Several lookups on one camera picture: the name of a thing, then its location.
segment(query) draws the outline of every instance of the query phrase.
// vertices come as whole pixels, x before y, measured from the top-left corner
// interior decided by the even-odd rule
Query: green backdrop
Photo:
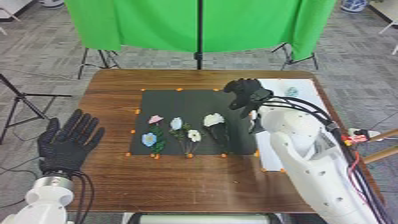
[[[312,56],[337,0],[205,0],[205,52],[289,42]],[[66,0],[86,47],[196,52],[198,0]]]

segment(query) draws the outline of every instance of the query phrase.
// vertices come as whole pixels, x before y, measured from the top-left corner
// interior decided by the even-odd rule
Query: light stand
[[[109,65],[109,62],[107,62],[107,59],[106,59],[106,55],[104,55],[104,52],[107,53],[107,59],[114,62],[114,65],[111,66]],[[86,60],[88,60],[88,54],[90,54],[90,48],[84,49],[84,58],[82,58],[82,63],[81,63],[81,68],[79,68],[79,79],[82,78],[82,73],[84,73],[84,67],[86,66],[93,66],[93,67],[98,67],[100,69],[111,69],[114,67],[122,68],[118,62],[116,62],[116,59],[114,59],[114,56],[111,55],[111,53],[114,55],[118,55],[118,53],[114,51],[104,51],[104,50],[98,50],[98,54],[100,54],[100,57],[102,57],[102,61],[104,61],[104,66],[98,66],[95,64],[90,64],[86,63]]]
[[[2,132],[2,136],[0,136],[0,145],[4,143],[4,137],[6,137],[6,133],[8,133],[8,129],[22,124],[26,124],[27,122],[38,120],[38,119],[50,119],[49,116],[47,116],[47,111],[50,109],[50,106],[52,106],[52,103],[54,103],[54,100],[58,97],[72,97],[72,95],[56,95],[56,94],[31,94],[31,93],[22,93],[15,87],[15,85],[11,84],[8,78],[4,77],[4,75],[0,74],[0,81],[4,83],[4,85],[8,86],[8,88],[11,89],[11,91],[15,92],[17,94],[17,97],[15,97],[15,104],[13,104],[13,107],[11,107],[11,112],[10,112],[10,117],[8,117],[8,121],[6,121],[6,126],[4,126],[4,132]],[[43,97],[52,97],[52,100],[50,100],[50,103],[47,105],[47,108],[45,110],[42,111],[40,108],[36,107],[36,105],[33,104],[33,102],[29,101],[27,99],[27,96],[43,96]],[[15,116],[15,112],[17,112],[17,106],[18,106],[18,103],[26,103],[26,105],[29,106],[31,110],[34,111],[36,113],[36,117],[29,118],[27,120],[17,122],[11,124],[11,120],[13,120],[13,116]]]
[[[294,64],[297,64],[299,62],[306,61],[308,59],[313,59],[313,62],[315,62],[315,69],[319,70],[321,67],[319,67],[319,61],[317,61],[315,53],[312,54],[312,56],[310,56],[308,58],[305,58],[303,60],[296,61],[296,60],[292,59],[292,58],[294,58],[294,53],[289,53],[287,44],[289,44],[289,43],[283,43],[283,44],[280,45],[280,47],[273,50],[273,53],[276,53],[280,49],[283,49],[283,51],[285,51],[287,61],[285,61],[285,64],[283,64],[281,71],[285,70],[287,65],[294,65]]]
[[[203,70],[203,8],[205,8],[203,5],[205,0],[198,0],[198,51],[194,54],[198,70]]]

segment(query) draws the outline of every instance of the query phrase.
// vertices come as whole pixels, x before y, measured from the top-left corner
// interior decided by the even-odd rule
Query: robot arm
[[[274,96],[257,79],[232,81],[225,92],[237,95],[230,108],[244,108],[242,118],[258,112],[253,130],[271,132],[271,145],[299,194],[326,221],[393,223],[326,111],[299,98]]]
[[[262,106],[258,113],[290,180],[324,220],[331,224],[377,223],[349,181],[342,149],[321,121],[306,112],[287,108]]]
[[[74,182],[66,175],[43,177],[26,196],[27,207],[11,215],[2,224],[74,224],[66,222],[66,206],[74,201]]]
[[[38,139],[40,156],[43,158],[40,168],[45,177],[36,181],[33,190],[26,195],[27,207],[17,215],[6,218],[2,224],[74,224],[74,222],[68,222],[65,208],[74,201],[72,178],[79,176],[91,183],[81,168],[106,134],[104,128],[95,133],[98,123],[98,118],[84,114],[82,110],[75,111],[63,129],[59,119],[50,120],[47,132]],[[77,218],[77,224],[84,223],[84,218],[86,216],[82,219]]]

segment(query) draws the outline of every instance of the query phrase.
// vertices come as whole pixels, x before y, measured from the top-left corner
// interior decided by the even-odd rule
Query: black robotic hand
[[[59,119],[50,120],[47,132],[38,139],[43,174],[59,170],[66,173],[81,171],[88,154],[97,148],[106,134],[106,129],[100,128],[93,136],[98,122],[98,118],[93,118],[91,114],[84,114],[82,110],[75,111],[63,130]]]
[[[225,87],[225,92],[233,92],[237,95],[230,109],[237,110],[246,107],[241,114],[241,118],[246,118],[251,111],[258,110],[264,102],[273,98],[274,93],[262,87],[258,79],[232,81]]]

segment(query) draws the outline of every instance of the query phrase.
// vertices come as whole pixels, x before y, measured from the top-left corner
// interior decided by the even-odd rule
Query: white flower
[[[210,114],[207,117],[205,117],[205,120],[203,120],[203,124],[207,127],[214,126],[216,124],[219,123],[225,123],[226,120],[225,120],[225,117],[221,116],[219,113],[216,114]]]
[[[189,138],[193,142],[200,142],[203,140],[203,136],[198,130],[189,130]]]
[[[182,117],[177,117],[171,121],[171,129],[177,131],[180,130],[184,127],[184,120]]]

